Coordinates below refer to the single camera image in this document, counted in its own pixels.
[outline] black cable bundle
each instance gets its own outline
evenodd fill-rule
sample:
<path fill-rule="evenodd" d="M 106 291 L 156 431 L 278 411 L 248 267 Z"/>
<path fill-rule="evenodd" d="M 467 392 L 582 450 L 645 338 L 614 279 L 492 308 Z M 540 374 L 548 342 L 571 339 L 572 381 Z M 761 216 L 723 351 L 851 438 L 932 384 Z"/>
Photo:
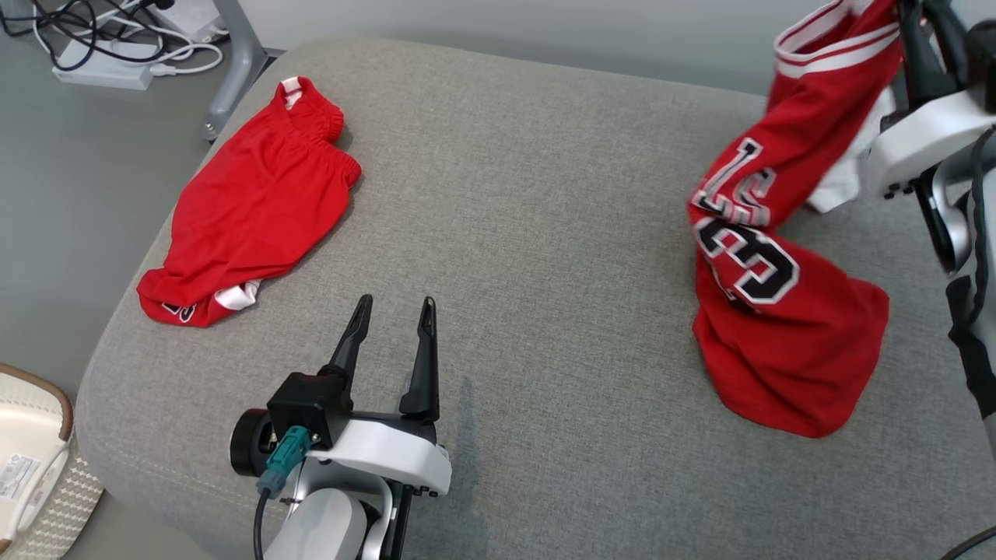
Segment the black cable bundle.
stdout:
<path fill-rule="evenodd" d="M 83 57 L 83 59 L 80 62 L 72 66 L 61 66 L 59 64 L 58 56 L 56 55 L 55 50 L 52 48 L 52 44 L 41 33 L 38 34 L 39 40 L 42 42 L 43 45 L 45 45 L 46 50 L 49 53 L 49 58 L 52 60 L 52 65 L 58 68 L 59 70 L 65 72 L 72 72 L 78 68 L 83 67 L 83 65 L 87 64 L 87 61 L 90 60 L 90 57 L 92 57 L 95 52 L 103 53 L 118 60 L 131 62 L 131 63 L 153 62 L 157 60 L 159 57 L 161 57 L 163 54 L 165 54 L 166 48 L 170 41 L 170 37 L 166 34 L 162 34 L 155 31 L 154 29 L 151 29 L 148 24 L 145 24 L 144 22 L 138 20 L 136 17 L 140 13 L 144 15 L 146 18 L 148 18 L 149 21 L 152 22 L 151 25 L 158 27 L 159 26 L 158 20 L 156 20 L 155 16 L 152 15 L 152 13 L 149 12 L 148 10 L 148 6 L 156 2 L 154 2 L 153 0 L 142 0 L 138 4 L 132 6 L 130 10 L 125 10 L 124 8 L 122 8 L 120 4 L 116 3 L 114 0 L 102 0 L 102 1 L 107 2 L 113 8 L 116 8 L 120 14 L 120 17 L 128 19 L 130 21 L 134 21 L 136 22 L 136 24 L 142 27 L 143 29 L 139 31 L 140 33 L 148 32 L 157 36 L 162 46 L 155 52 L 154 55 L 140 59 L 126 57 L 118 53 L 115 53 L 114 51 L 98 47 L 97 41 L 99 39 L 120 40 L 125 32 L 125 26 L 122 25 L 122 27 L 115 34 L 110 34 L 105 31 L 102 31 L 100 29 L 99 22 L 97 21 L 97 11 L 94 10 L 92 0 L 69 0 L 65 6 L 52 12 L 45 10 L 42 7 L 42 5 L 39 3 L 39 0 L 31 0 L 34 7 L 38 10 L 38 17 L 11 18 L 7 17 L 6 14 L 3 13 L 3 9 L 0 8 L 0 25 L 2 25 L 4 33 L 6 33 L 8 36 L 21 37 L 33 33 L 34 29 L 27 28 L 18 31 L 13 31 L 11 30 L 10 26 L 7 25 L 7 23 L 31 22 L 37 25 L 39 31 L 41 31 L 46 27 L 52 27 L 54 29 L 57 29 L 62 34 L 66 35 L 71 40 L 86 45 L 87 54 Z M 83 8 L 86 11 L 86 15 L 89 16 L 89 19 L 87 17 L 81 16 L 77 13 L 73 13 L 70 11 L 71 9 L 77 6 L 83 6 Z M 89 29 L 91 33 L 87 37 L 77 37 L 76 35 L 74 35 L 73 31 L 69 29 L 69 27 L 75 27 L 79 29 Z"/>

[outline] white power adapter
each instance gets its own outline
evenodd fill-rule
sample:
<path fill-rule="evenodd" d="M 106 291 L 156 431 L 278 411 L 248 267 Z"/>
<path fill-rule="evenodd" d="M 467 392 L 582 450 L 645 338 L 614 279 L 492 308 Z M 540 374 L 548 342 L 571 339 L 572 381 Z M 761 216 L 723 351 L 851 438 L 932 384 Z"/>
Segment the white power adapter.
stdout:
<path fill-rule="evenodd" d="M 215 31 L 225 27 L 213 0 L 175 0 L 165 10 L 154 4 L 149 9 L 166 27 L 189 37 L 194 43 L 210 42 Z"/>
<path fill-rule="evenodd" d="M 149 58 L 158 50 L 155 45 L 112 43 L 111 41 L 98 41 L 97 46 L 133 59 Z M 69 46 L 59 56 L 59 65 L 63 67 L 73 66 L 82 61 L 86 54 L 86 45 L 78 41 L 70 41 Z M 67 84 L 104 86 L 125 90 L 147 90 L 149 83 L 152 82 L 152 71 L 149 69 L 149 64 L 128 63 L 96 51 L 83 67 L 71 72 L 53 68 L 52 73 Z"/>

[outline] gray upholstered ottoman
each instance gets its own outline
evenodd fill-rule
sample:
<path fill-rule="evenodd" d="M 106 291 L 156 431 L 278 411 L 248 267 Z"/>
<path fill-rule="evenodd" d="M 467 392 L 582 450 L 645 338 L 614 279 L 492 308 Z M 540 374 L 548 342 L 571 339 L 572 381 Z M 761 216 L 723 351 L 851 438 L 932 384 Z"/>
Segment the gray upholstered ottoman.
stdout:
<path fill-rule="evenodd" d="M 328 41 L 277 61 L 221 141 L 298 74 L 342 107 L 366 180 L 292 274 L 208 330 L 153 323 L 124 294 L 79 398 L 83 451 L 117 498 L 248 557 L 256 494 L 228 464 L 232 427 L 289 372 L 315 371 L 370 292 L 363 410 L 397 402 L 412 318 L 423 296 L 438 304 L 453 485 L 416 501 L 407 558 L 927 559 L 996 520 L 996 468 L 912 200 L 866 193 L 784 228 L 891 296 L 851 421 L 806 439 L 716 398 L 690 330 L 684 204 L 763 99 Z"/>

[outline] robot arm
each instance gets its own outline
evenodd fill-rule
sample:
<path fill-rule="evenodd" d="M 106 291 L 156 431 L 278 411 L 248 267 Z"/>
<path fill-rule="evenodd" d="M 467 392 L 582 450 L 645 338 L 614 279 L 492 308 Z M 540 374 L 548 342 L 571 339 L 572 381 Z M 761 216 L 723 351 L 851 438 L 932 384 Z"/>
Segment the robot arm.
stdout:
<path fill-rule="evenodd" d="M 282 473 L 274 475 L 290 470 L 291 461 L 283 457 L 297 461 L 293 497 L 281 500 L 290 506 L 288 518 L 266 560 L 400 560 L 412 499 L 449 490 L 452 467 L 446 449 L 436 443 L 434 425 L 439 420 L 435 302 L 425 298 L 422 305 L 415 365 L 400 414 L 353 410 L 353 376 L 373 305 L 371 295 L 360 299 L 332 358 L 316 375 L 288 376 L 267 408 L 246 411 L 232 433 L 232 467 L 261 477 L 261 507 L 271 488 L 274 494 L 283 488 Z M 288 442 L 295 447 L 285 452 Z M 360 501 L 356 492 L 372 494 L 374 505 Z M 260 517 L 257 512 L 256 543 Z M 256 557 L 263 556 L 257 544 Z"/>
<path fill-rule="evenodd" d="M 986 308 L 996 305 L 996 20 L 966 32 L 945 0 L 899 0 L 897 11 L 909 112 L 871 145 L 863 182 L 884 189 L 909 181 L 916 192 L 949 274 L 949 337 L 996 455 L 996 313 Z M 968 192 L 949 201 L 958 186 Z"/>

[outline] metal table leg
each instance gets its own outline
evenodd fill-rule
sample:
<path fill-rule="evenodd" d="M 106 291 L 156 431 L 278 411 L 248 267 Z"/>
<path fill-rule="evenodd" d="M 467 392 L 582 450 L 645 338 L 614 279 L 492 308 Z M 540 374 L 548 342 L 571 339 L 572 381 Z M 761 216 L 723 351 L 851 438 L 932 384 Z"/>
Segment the metal table leg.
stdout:
<path fill-rule="evenodd" d="M 242 11 L 238 0 L 214 0 L 214 5 L 228 27 L 232 40 L 232 63 L 228 67 L 225 81 L 207 111 L 201 129 L 201 135 L 206 140 L 218 138 L 235 105 L 259 77 L 267 60 L 266 53 L 259 44 L 249 18 Z"/>

